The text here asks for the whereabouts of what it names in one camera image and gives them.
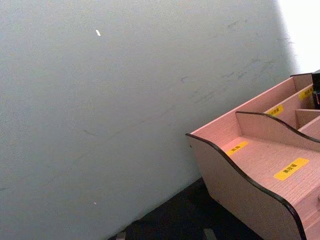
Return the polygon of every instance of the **white wall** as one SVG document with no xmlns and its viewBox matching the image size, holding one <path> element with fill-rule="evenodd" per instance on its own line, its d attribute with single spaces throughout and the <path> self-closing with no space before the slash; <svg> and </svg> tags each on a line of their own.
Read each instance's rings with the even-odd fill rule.
<svg viewBox="0 0 320 240">
<path fill-rule="evenodd" d="M 200 177 L 185 133 L 294 73 L 269 0 L 2 0 L 0 19 L 1 240 L 115 234 Z"/>
</svg>

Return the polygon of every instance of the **organizer compartment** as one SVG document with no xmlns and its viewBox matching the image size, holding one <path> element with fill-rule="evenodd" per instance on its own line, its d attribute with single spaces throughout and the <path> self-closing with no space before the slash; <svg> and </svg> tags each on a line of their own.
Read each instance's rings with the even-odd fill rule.
<svg viewBox="0 0 320 240">
<path fill-rule="evenodd" d="M 210 195 L 264 239 L 320 240 L 311 83 L 293 76 L 187 135 Z"/>
</svg>

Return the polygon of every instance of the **bright light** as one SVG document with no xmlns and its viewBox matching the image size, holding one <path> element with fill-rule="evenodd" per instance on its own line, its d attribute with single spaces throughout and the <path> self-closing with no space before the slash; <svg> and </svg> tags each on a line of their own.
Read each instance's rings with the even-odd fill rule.
<svg viewBox="0 0 320 240">
<path fill-rule="evenodd" d="M 283 22 L 290 36 L 296 71 L 310 73 L 320 69 L 320 1 L 278 0 Z"/>
</svg>

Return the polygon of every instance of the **wooden divider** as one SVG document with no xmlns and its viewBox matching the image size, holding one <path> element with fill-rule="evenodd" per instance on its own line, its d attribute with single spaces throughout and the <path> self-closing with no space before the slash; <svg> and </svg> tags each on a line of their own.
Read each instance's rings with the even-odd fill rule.
<svg viewBox="0 0 320 240">
<path fill-rule="evenodd" d="M 236 111 L 261 112 L 290 97 L 297 92 L 293 77 L 279 83 L 269 90 L 225 113 L 217 119 L 192 132 L 193 135 L 207 139 L 219 147 L 241 135 Z"/>
<path fill-rule="evenodd" d="M 297 91 L 304 89 L 306 86 L 313 84 L 311 73 L 292 75 Z"/>
<path fill-rule="evenodd" d="M 270 114 L 282 121 L 286 122 L 295 129 L 299 128 L 297 124 L 296 109 L 314 109 L 312 99 L 313 85 L 309 85 L 287 99 L 279 102 L 277 105 L 265 111 L 265 114 Z"/>
<path fill-rule="evenodd" d="M 237 112 L 243 135 L 320 152 L 320 141 L 264 113 Z"/>
<path fill-rule="evenodd" d="M 318 109 L 296 109 L 295 110 L 297 128 L 302 128 L 304 125 L 311 122 L 316 117 L 320 116 Z"/>
<path fill-rule="evenodd" d="M 298 131 L 315 139 L 320 139 L 320 116 L 301 127 Z"/>
</svg>

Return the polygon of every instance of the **black object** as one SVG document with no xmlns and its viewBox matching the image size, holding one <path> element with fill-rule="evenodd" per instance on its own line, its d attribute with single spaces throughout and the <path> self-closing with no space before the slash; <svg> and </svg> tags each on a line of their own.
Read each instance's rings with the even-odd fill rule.
<svg viewBox="0 0 320 240">
<path fill-rule="evenodd" d="M 217 240 L 216 235 L 212 229 L 206 228 L 203 230 L 203 232 L 204 232 L 203 240 Z"/>
<path fill-rule="evenodd" d="M 202 178 L 122 231 L 125 240 L 203 240 L 204 229 L 217 240 L 262 240 L 209 196 Z"/>
<path fill-rule="evenodd" d="M 126 240 L 126 233 L 124 231 L 119 232 L 116 235 L 116 239 L 115 240 Z"/>
<path fill-rule="evenodd" d="M 313 82 L 313 102 L 314 107 L 320 110 L 320 70 L 311 73 Z"/>
</svg>

